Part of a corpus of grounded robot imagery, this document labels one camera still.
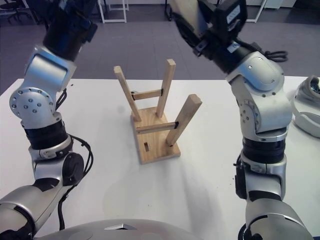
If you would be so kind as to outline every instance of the white table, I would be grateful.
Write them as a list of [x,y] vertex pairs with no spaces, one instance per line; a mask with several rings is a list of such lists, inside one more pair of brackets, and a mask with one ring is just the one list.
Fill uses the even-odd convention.
[[[287,77],[292,96],[304,77]],[[9,108],[17,80],[0,96],[0,197],[34,182],[29,142]],[[165,113],[174,121],[188,94],[203,101],[178,144],[181,157],[140,165],[131,110],[117,80],[73,79],[59,109],[68,133],[88,141],[91,172],[63,205],[66,227],[135,218],[167,222],[205,240],[235,240],[245,222],[246,202],[235,194],[233,163],[242,148],[239,112],[225,80],[174,80]],[[129,80],[132,90],[159,88],[160,80]],[[153,107],[157,99],[138,101]],[[286,140],[285,201],[314,236],[320,236],[320,140],[290,126]],[[86,154],[79,145],[75,151]],[[38,236],[59,229],[55,210]]]

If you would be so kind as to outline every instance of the label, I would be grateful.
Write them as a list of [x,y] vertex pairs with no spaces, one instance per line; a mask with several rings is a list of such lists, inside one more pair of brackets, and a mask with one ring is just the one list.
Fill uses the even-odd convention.
[[238,48],[240,48],[240,44],[234,41],[227,49],[232,54]]
[[231,23],[233,19],[235,19],[240,14],[240,5],[236,6],[235,9],[232,10],[232,12],[229,13],[229,15],[226,17],[227,23]]

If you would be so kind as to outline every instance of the white device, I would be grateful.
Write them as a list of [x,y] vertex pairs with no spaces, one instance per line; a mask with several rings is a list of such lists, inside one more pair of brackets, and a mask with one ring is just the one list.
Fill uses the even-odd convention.
[[294,123],[308,134],[320,138],[320,80],[308,77],[291,101]]

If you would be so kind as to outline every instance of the wooden plank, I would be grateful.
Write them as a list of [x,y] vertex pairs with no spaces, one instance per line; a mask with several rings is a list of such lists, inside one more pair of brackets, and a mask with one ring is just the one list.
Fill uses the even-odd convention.
[[169,130],[151,132],[147,134],[137,134],[136,129],[158,124],[168,123],[165,114],[162,117],[156,115],[157,108],[139,109],[141,121],[132,121],[134,127],[134,136],[136,140],[137,150],[139,153],[140,163],[148,164],[160,160],[179,157],[180,150],[177,144],[169,146],[166,138]]
[[161,118],[162,115],[164,114],[169,90],[170,90],[170,85],[171,81],[174,78],[176,70],[176,63],[172,59],[168,59],[166,61],[166,68],[165,68],[165,74],[164,78],[162,81],[162,96],[159,97],[158,105],[156,107],[156,115]]
[[158,90],[152,90],[152,91],[132,93],[132,97],[133,97],[133,100],[150,99],[150,98],[160,97],[161,93],[162,93],[162,90],[158,89]]
[[120,85],[122,87],[122,90],[124,92],[124,95],[125,95],[126,99],[128,100],[129,105],[130,105],[130,107],[132,109],[132,112],[133,112],[133,115],[134,115],[134,120],[138,121],[138,122],[141,122],[141,117],[139,115],[137,105],[136,105],[135,101],[132,99],[129,86],[127,84],[127,81],[125,79],[125,76],[124,76],[124,73],[122,72],[121,67],[120,66],[115,66],[113,71],[114,71],[116,77],[118,78],[119,83],[120,83]]
[[172,146],[177,142],[178,138],[183,133],[190,120],[194,117],[201,104],[202,101],[196,94],[190,94],[188,96],[178,117],[175,120],[179,123],[178,127],[170,130],[166,138],[166,142],[169,146]]
[[175,129],[175,127],[176,127],[175,122],[168,122],[168,123],[162,123],[162,124],[156,124],[156,125],[150,125],[150,126],[141,126],[136,128],[136,133],[149,134],[149,133]]

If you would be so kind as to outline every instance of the chair leg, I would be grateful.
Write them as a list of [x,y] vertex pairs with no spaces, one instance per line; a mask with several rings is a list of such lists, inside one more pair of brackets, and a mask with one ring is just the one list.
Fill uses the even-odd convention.
[[18,16],[25,15],[28,19],[32,19],[32,17],[30,16],[30,14],[27,13],[27,12],[20,11],[20,12],[18,12],[17,15],[18,15]]

